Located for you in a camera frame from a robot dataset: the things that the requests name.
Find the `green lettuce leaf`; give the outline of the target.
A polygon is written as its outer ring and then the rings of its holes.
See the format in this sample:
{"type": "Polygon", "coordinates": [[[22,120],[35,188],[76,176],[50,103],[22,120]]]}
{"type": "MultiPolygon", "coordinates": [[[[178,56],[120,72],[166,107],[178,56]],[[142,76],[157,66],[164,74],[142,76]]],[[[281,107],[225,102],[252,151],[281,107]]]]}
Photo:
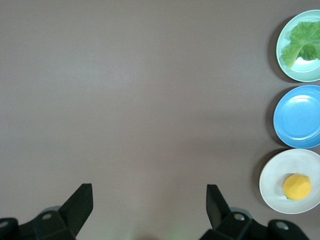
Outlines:
{"type": "Polygon", "coordinates": [[[320,60],[320,21],[301,21],[290,32],[289,44],[281,51],[280,59],[291,69],[298,58],[320,60]]]}

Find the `blue plate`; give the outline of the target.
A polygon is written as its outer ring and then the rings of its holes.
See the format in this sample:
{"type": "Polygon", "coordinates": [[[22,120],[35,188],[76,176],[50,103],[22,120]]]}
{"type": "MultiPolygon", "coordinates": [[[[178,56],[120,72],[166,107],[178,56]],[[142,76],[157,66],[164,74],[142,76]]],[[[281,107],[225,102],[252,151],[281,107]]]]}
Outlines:
{"type": "Polygon", "coordinates": [[[278,138],[297,149],[320,145],[320,86],[302,85],[288,91],[273,114],[278,138]]]}

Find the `yellow lemon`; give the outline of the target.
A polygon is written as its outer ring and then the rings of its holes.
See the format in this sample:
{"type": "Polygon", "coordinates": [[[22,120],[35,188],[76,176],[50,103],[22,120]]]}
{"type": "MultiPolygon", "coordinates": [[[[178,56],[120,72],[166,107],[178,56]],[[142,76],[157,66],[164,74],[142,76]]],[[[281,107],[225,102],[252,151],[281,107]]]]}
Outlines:
{"type": "Polygon", "coordinates": [[[282,190],[287,199],[298,201],[310,194],[312,183],[307,175],[295,173],[284,180],[282,190]]]}

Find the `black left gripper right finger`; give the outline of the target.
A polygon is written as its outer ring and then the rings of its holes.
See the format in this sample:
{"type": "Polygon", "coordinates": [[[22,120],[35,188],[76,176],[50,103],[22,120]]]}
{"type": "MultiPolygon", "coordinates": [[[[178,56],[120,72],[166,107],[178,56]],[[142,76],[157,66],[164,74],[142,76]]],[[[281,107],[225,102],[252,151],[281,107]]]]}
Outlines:
{"type": "Polygon", "coordinates": [[[199,240],[268,240],[268,228],[244,211],[230,209],[215,184],[206,187],[206,212],[211,229],[199,240]]]}

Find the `beige white plate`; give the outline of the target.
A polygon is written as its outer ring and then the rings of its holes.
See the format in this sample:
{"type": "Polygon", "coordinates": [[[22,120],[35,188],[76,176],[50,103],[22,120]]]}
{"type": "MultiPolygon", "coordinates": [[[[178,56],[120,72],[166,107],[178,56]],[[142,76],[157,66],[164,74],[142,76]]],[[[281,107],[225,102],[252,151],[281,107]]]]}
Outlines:
{"type": "Polygon", "coordinates": [[[300,214],[320,204],[320,155],[307,149],[289,149],[272,157],[263,167],[259,190],[265,203],[283,214],[300,214]],[[311,191],[301,200],[288,199],[283,183],[292,174],[308,176],[311,191]]]}

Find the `pale green plate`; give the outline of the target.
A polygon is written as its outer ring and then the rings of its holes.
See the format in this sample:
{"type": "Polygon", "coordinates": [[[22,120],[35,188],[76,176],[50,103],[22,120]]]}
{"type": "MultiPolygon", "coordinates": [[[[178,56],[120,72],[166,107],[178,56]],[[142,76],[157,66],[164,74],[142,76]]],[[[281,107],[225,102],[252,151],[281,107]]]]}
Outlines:
{"type": "Polygon", "coordinates": [[[291,30],[300,22],[320,21],[320,9],[307,10],[293,17],[281,30],[276,47],[276,59],[281,70],[291,79],[298,82],[315,82],[320,80],[320,59],[306,61],[298,58],[293,67],[289,69],[281,60],[282,49],[289,44],[291,30]]]}

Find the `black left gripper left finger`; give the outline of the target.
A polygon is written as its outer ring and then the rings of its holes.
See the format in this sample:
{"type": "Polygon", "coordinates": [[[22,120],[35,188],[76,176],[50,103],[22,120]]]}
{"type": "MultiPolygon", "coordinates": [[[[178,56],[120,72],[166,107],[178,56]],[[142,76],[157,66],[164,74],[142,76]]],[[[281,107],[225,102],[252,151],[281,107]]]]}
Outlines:
{"type": "Polygon", "coordinates": [[[19,226],[18,240],[76,240],[93,211],[93,187],[83,183],[58,208],[48,208],[19,226]]]}

